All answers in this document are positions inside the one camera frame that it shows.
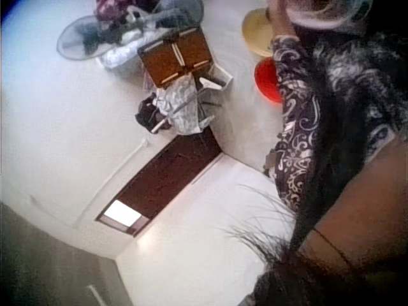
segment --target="tiled floor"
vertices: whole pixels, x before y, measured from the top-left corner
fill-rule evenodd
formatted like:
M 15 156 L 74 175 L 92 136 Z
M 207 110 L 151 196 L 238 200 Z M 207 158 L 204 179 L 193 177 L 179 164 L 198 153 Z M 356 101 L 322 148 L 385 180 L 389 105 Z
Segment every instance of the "tiled floor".
M 261 60 L 245 45 L 241 23 L 248 11 L 265 7 L 265 0 L 207 0 L 203 30 L 214 59 L 234 77 L 224 93 L 212 129 L 223 151 L 262 170 L 265 156 L 277 142 L 282 108 L 269 103 L 256 88 L 254 68 Z

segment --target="sleeve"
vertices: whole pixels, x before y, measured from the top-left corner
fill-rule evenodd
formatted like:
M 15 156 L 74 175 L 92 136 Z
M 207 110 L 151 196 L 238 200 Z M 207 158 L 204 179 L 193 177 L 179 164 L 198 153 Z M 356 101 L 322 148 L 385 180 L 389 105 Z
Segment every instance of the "sleeve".
M 319 122 L 310 77 L 312 59 L 295 36 L 276 38 L 272 50 L 283 106 L 283 130 L 275 146 L 275 183 L 282 202 L 297 212 Z
M 311 58 L 296 36 L 278 36 L 273 42 L 278 88 L 283 103 L 284 125 L 299 116 L 310 101 Z

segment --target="white wall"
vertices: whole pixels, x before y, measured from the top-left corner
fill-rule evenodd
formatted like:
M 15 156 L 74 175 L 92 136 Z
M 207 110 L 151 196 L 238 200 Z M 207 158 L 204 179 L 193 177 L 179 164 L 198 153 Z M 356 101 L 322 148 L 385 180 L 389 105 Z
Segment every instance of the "white wall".
M 276 207 L 244 186 L 278 197 L 261 173 L 222 156 L 117 257 L 134 305 L 237 305 L 252 291 L 263 265 L 227 231 L 252 225 L 288 237 L 291 226 L 273 220 Z
M 146 96 L 140 80 L 56 52 L 62 30 L 94 5 L 21 0 L 2 23 L 1 196 L 41 230 L 114 258 L 131 237 L 94 219 L 174 135 L 149 137 L 150 147 L 132 154 L 146 137 L 134 118 Z

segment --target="red bucket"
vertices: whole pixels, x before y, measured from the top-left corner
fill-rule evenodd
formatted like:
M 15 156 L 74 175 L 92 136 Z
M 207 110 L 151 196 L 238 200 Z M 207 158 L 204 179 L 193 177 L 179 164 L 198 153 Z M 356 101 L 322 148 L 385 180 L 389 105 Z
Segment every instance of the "red bucket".
M 277 87 L 276 68 L 271 57 L 263 59 L 256 65 L 255 83 L 266 99 L 274 103 L 282 102 Z

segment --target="bowl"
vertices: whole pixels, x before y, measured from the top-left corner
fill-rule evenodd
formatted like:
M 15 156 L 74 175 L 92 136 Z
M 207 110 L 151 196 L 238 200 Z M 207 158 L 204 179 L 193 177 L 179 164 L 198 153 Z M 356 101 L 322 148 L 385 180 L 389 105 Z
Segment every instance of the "bowl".
M 277 87 L 278 79 L 276 77 L 275 63 L 271 57 L 263 59 L 256 65 L 254 77 L 256 86 L 266 99 L 274 103 L 282 102 Z
M 265 9 L 250 11 L 242 22 L 242 36 L 248 48 L 254 53 L 270 57 L 270 42 L 273 38 L 272 27 L 266 18 Z

